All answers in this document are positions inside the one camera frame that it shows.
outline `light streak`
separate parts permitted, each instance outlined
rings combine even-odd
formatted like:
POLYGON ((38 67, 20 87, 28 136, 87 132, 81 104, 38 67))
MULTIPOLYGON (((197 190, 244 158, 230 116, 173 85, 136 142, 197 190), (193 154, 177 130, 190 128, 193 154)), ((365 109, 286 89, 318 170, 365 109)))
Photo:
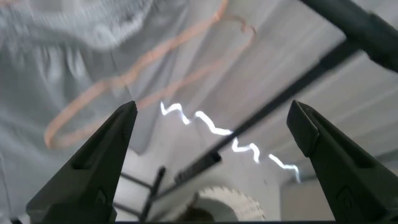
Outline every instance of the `light streak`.
MULTIPOLYGON (((194 119, 196 118, 200 118, 203 122, 206 123, 206 125, 208 126, 209 130, 216 135, 219 136, 227 136, 232 134, 233 132, 231 130, 228 129, 222 129, 222 128, 217 128, 214 125, 214 122, 203 112, 203 111, 196 111, 193 118, 192 119, 188 119, 183 110, 182 110, 182 106, 180 103, 174 103, 171 106, 169 106, 167 109, 165 108, 163 102, 160 102, 160 110, 162 112, 162 115, 165 116, 167 114, 169 114, 170 112, 173 111, 177 111, 178 115, 180 116, 182 122, 185 125, 190 124, 194 119)), ((250 143, 246 146, 238 146, 239 145, 239 141, 238 138, 234 138, 232 141, 232 150, 234 152, 246 152, 248 150, 252 150, 253 151, 253 160, 256 163, 260 163, 260 149, 256 146, 256 144, 254 143, 250 143)), ((281 162, 276 156, 269 154, 268 158, 271 159, 272 161, 274 161, 279 167, 281 167, 282 169, 285 170, 294 170, 295 171, 295 177, 297 182, 300 183, 300 172, 299 172, 299 168, 296 165, 285 165, 283 164, 283 162, 281 162)))

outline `black rack leg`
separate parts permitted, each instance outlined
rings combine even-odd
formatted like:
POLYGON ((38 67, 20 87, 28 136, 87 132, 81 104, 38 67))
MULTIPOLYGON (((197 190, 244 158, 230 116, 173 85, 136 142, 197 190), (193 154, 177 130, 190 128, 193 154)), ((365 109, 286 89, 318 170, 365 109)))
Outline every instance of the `black rack leg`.
POLYGON ((159 186, 160 186, 160 183, 161 183, 161 181, 163 179, 163 176, 165 174, 165 171, 166 171, 166 168, 165 167, 161 167, 159 169, 158 173, 157 173, 154 185, 150 189, 150 193, 149 193, 148 198, 146 200, 146 203, 144 205, 144 209, 142 210, 142 213, 141 213, 141 215, 139 217, 139 221, 140 222, 144 222, 147 219, 147 217, 148 217, 149 210, 150 210, 150 208, 152 206, 152 200, 151 199, 152 199, 152 197, 156 196, 157 191, 158 191, 159 186))

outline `orange strap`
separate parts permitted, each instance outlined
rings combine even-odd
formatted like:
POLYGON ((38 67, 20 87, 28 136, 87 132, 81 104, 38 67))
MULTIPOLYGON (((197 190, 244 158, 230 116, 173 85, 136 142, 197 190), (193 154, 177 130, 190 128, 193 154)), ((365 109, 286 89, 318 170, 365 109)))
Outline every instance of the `orange strap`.
MULTIPOLYGON (((239 16, 221 16, 224 14, 225 8, 227 6, 228 0, 223 0, 221 3, 221 7, 217 10, 215 15, 206 21, 201 21, 194 26, 186 29, 178 36, 166 41, 163 44, 155 47, 150 52, 144 54, 131 68, 130 70, 120 76, 120 77, 113 77, 108 80, 103 80, 95 83, 92 87, 86 90, 83 94, 79 97, 74 99, 48 126, 47 130, 44 134, 44 141, 48 148, 53 147, 67 147, 72 145, 73 143, 87 138, 91 136, 109 117, 105 117, 97 122, 85 126, 83 129, 78 129, 70 134, 66 134, 57 138, 57 141, 53 140, 53 137, 57 133, 57 131, 62 128, 63 125, 67 121, 69 121, 79 110, 84 108, 88 103, 94 100, 96 97, 100 96, 103 92, 117 87, 124 87, 130 85, 134 82, 137 78, 139 71, 148 66, 154 60, 160 58, 161 56, 165 55, 170 50, 178 47, 182 43, 192 39, 194 36, 198 35, 199 33, 203 32, 214 23, 220 20, 229 20, 229 21, 238 21, 242 24, 242 32, 246 32, 247 30, 251 30, 253 35, 248 44, 245 46, 236 49, 233 53, 228 54, 228 58, 235 56, 236 54, 241 53, 244 49, 246 49, 253 41, 256 36, 256 30, 250 26, 248 29, 246 22, 244 19, 240 18, 239 16)), ((171 83, 169 86, 164 88, 163 90, 159 90, 152 95, 149 95, 142 99, 141 101, 137 102, 137 109, 143 109, 146 106, 160 100, 162 97, 171 95, 175 93, 181 87, 188 85, 195 80, 198 80, 202 76, 209 74, 210 71, 215 70, 224 62, 223 58, 216 60, 215 62, 202 67, 201 69, 189 74, 183 80, 180 80, 175 83, 171 83)))

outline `orange cord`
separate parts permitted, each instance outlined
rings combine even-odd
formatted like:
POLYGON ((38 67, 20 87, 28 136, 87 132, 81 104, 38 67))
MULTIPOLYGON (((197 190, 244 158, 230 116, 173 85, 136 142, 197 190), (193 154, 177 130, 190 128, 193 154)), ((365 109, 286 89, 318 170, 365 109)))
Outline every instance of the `orange cord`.
MULTIPOLYGON (((53 137, 57 133, 57 131, 65 125, 67 121, 69 121, 79 110, 81 110, 83 107, 85 107, 90 101, 94 100, 96 97, 98 97, 100 94, 102 94, 104 91, 109 90, 111 88, 115 87, 124 87, 126 85, 130 85, 134 82, 134 80, 137 78, 139 71, 143 69, 144 67, 148 66, 150 63, 152 63, 154 60, 160 58, 161 56, 165 55, 168 51, 178 47, 180 44, 190 40, 194 36, 198 35, 199 33, 203 32, 216 22, 222 20, 231 20, 231 21, 238 21, 242 23, 242 31, 246 32, 247 31, 247 25, 244 19, 240 18, 239 16, 224 16, 224 11, 226 9, 228 0, 224 0, 221 3, 221 7, 217 10, 215 15, 207 20, 207 21, 202 21, 194 26, 186 29, 183 31, 181 34, 178 36, 174 37, 173 39, 170 39, 166 41, 165 43, 155 47, 153 50, 150 52, 146 53, 143 55, 137 63, 135 63, 130 70, 120 76, 120 77, 113 77, 108 80, 103 80, 95 83, 92 87, 90 87, 88 90, 86 90, 83 94, 81 94, 79 97, 74 99, 48 126, 47 130, 44 134, 44 141, 47 145, 48 148, 52 147, 67 147, 72 145, 73 143, 84 139, 90 135, 92 135, 103 123, 106 121, 106 119, 109 117, 105 117, 101 120, 98 120, 97 122, 85 126, 83 129, 78 129, 70 134, 66 134, 64 136, 61 136, 56 143, 53 142, 53 137)), ((227 57, 232 57, 238 53, 241 53, 244 49, 246 49, 251 43, 254 41, 254 38, 256 36, 256 30, 250 26, 250 29, 253 32, 251 41, 246 44, 245 46, 241 47, 240 49, 236 49, 232 54, 228 54, 227 57)), ((210 65, 207 65, 192 74, 188 75, 185 77, 183 80, 180 80, 179 82, 175 82, 170 84, 168 87, 164 88, 163 90, 159 90, 155 92, 152 95, 149 95, 142 99, 141 101, 137 102, 137 109, 143 109, 146 106, 158 101, 162 97, 165 97, 167 95, 171 95, 172 93, 175 93, 178 89, 181 87, 188 85, 191 82, 194 82, 195 80, 198 80, 202 76, 209 74, 210 71, 215 70, 218 68, 222 63, 224 62, 223 58, 220 58, 216 60, 215 62, 211 63, 210 65)))

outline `white floor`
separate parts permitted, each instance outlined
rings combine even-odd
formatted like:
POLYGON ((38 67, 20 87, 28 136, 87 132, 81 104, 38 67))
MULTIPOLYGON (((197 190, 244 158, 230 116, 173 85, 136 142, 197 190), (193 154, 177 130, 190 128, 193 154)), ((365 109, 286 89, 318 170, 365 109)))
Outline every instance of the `white floor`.
MULTIPOLYGON (((184 125, 178 113, 170 113, 159 119, 145 154, 137 156, 129 150, 123 172, 152 183, 160 166, 167 168, 162 188, 172 183, 174 175, 194 161, 219 139, 200 120, 184 125)), ((273 162, 256 164, 252 151, 233 152, 226 148, 222 164, 205 172, 183 188, 165 197, 151 210, 150 216, 172 208, 197 190, 211 185, 224 185, 256 199, 262 206, 267 220, 280 220, 279 185, 275 174, 280 167, 273 162)), ((114 201, 135 210, 142 210, 148 190, 124 178, 120 178, 114 201)), ((130 214, 118 211, 118 220, 136 220, 130 214)))

